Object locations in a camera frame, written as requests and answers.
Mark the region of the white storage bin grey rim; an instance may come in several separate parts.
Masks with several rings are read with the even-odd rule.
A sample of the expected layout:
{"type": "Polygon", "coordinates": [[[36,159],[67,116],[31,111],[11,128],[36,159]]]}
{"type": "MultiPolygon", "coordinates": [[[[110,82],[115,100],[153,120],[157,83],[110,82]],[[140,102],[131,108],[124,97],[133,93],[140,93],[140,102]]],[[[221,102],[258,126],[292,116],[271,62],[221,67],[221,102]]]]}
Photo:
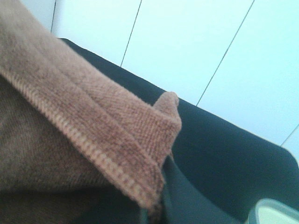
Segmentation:
{"type": "Polygon", "coordinates": [[[250,210],[246,224],[299,224],[299,212],[277,200],[264,198],[250,210]]]}

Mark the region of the brown towel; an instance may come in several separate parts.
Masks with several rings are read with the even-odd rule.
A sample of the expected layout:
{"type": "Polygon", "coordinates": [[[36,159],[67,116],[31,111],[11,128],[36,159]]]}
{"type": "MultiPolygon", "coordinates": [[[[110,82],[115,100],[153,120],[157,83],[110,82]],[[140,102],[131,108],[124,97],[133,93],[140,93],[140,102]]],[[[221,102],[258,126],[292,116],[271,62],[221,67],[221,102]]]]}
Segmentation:
{"type": "Polygon", "coordinates": [[[159,223],[178,103],[143,102],[1,1],[1,223],[159,223]]]}

